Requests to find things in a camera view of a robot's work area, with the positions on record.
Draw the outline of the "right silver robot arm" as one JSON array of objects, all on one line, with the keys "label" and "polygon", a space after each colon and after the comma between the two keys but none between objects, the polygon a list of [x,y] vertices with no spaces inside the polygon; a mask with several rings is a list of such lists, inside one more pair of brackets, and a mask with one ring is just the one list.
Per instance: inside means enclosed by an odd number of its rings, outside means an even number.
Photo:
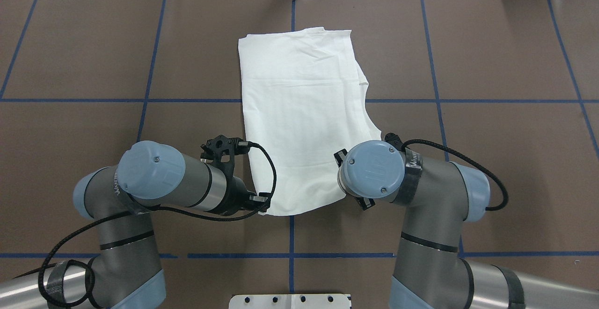
[{"label": "right silver robot arm", "polygon": [[334,154],[343,192],[362,209],[376,200],[406,208],[391,309],[596,309],[598,292],[460,258],[463,224],[491,211],[489,180],[470,167],[421,156],[424,140],[369,140]]}]

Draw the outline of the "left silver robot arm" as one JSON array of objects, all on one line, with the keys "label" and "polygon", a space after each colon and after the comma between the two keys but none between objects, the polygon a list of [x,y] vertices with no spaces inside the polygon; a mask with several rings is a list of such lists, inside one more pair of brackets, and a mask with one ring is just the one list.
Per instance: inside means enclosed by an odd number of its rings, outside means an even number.
[{"label": "left silver robot arm", "polygon": [[220,135],[200,158],[149,140],[115,166],[82,178],[73,205],[91,223],[67,235],[41,266],[1,284],[3,309],[155,309],[166,298],[152,213],[232,222],[267,211],[275,192],[252,192],[234,158],[258,143]]}]

